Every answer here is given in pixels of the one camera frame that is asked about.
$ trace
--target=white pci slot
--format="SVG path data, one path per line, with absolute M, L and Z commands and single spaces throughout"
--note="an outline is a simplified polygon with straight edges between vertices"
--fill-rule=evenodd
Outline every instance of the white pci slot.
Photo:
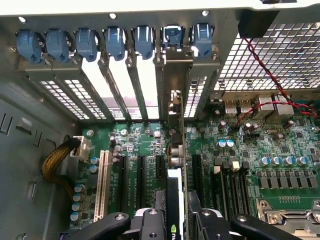
M 100 151 L 100 163 L 98 170 L 98 180 L 96 185 L 96 198 L 93 222 L 98 221 L 108 214 L 108 201 L 110 192 L 111 156 L 109 151 Z

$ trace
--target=metal mesh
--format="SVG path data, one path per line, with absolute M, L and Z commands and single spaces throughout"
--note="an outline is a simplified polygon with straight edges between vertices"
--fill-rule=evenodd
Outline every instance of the metal mesh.
M 255 52 L 284 89 L 320 85 L 320 23 L 273 24 L 252 42 Z M 214 90 L 272 90 L 275 84 L 238 35 Z
M 89 109 L 89 111 L 96 117 L 96 119 L 107 119 L 104 113 L 93 101 L 92 97 L 78 80 L 65 80 L 64 82 L 80 99 L 80 101 Z
M 193 118 L 195 116 L 206 80 L 207 77 L 197 77 L 191 80 L 191 85 L 184 110 L 185 118 Z
M 69 109 L 80 120 L 89 117 L 72 101 L 54 81 L 40 82 L 55 98 L 57 98 L 67 109 Z

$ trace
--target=blue retention clip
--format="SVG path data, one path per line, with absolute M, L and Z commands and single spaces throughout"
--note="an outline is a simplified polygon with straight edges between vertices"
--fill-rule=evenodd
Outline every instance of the blue retention clip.
M 79 28 L 76 31 L 76 50 L 88 62 L 93 62 L 97 58 L 96 31 L 88 28 Z
M 167 42 L 164 42 L 164 46 L 167 48 L 169 46 L 181 47 L 182 41 L 182 28 L 180 26 L 166 26 L 164 28 L 164 38 Z
M 214 28 L 207 23 L 200 23 L 193 28 L 193 45 L 199 50 L 198 58 L 207 58 L 212 52 L 212 37 Z
M 21 30 L 17 35 L 16 49 L 28 62 L 33 64 L 40 63 L 42 49 L 36 32 Z
M 51 29 L 46 34 L 46 49 L 48 54 L 59 62 L 66 63 L 69 60 L 69 46 L 65 31 Z
M 116 26 L 108 27 L 104 31 L 106 51 L 114 57 L 114 60 L 121 61 L 125 58 L 124 30 Z
M 154 46 L 151 38 L 152 29 L 148 26 L 138 26 L 134 32 L 135 50 L 142 55 L 143 60 L 152 57 Z

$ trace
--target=white connector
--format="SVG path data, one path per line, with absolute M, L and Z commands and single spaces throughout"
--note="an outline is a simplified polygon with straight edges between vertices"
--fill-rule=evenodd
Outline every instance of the white connector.
M 70 157 L 79 159 L 80 161 L 87 163 L 89 161 L 91 142 L 84 136 L 73 136 L 73 138 L 79 139 L 81 141 L 81 144 L 77 149 L 70 152 Z

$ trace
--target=motherboard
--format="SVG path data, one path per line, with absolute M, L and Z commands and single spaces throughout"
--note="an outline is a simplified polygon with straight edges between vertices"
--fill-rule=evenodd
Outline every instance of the motherboard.
M 312 223 L 320 220 L 319 120 L 302 115 L 285 123 L 248 118 L 230 131 L 236 121 L 210 117 L 185 123 L 188 190 L 196 191 L 203 208 L 216 209 L 227 220 L 246 213 L 292 232 L 299 228 L 294 220 L 302 218 L 312 233 Z M 88 125 L 83 130 L 91 143 L 89 159 L 98 158 L 100 164 L 100 158 L 108 159 L 105 213 L 134 217 L 138 209 L 155 207 L 156 192 L 166 189 L 175 130 L 166 123 Z M 79 162 L 82 208 L 71 229 L 97 220 L 100 168 L 93 163 Z

